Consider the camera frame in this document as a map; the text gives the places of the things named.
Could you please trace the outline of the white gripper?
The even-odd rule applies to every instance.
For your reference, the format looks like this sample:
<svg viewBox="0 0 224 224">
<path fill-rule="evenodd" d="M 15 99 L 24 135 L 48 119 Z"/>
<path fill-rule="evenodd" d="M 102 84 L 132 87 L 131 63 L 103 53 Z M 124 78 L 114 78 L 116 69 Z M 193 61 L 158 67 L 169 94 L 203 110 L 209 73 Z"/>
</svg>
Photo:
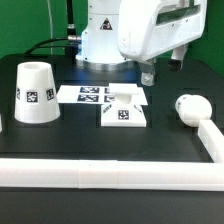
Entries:
<svg viewBox="0 0 224 224">
<path fill-rule="evenodd" d="M 155 62 L 151 58 L 167 51 L 174 49 L 169 70 L 182 69 L 185 44 L 202 36 L 206 10 L 207 0 L 121 1 L 118 48 L 123 57 L 140 62 L 143 85 L 155 82 Z"/>
</svg>

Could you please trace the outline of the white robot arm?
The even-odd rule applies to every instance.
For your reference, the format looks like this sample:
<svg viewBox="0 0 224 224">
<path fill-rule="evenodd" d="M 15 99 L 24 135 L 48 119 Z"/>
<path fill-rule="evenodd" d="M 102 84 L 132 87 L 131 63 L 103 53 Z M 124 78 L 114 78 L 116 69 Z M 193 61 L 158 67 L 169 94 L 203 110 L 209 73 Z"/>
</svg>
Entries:
<svg viewBox="0 0 224 224">
<path fill-rule="evenodd" d="M 155 81 L 156 58 L 171 52 L 171 71 L 182 69 L 188 44 L 203 34 L 207 0 L 88 0 L 80 66 L 119 71 L 138 64 L 141 82 Z"/>
</svg>

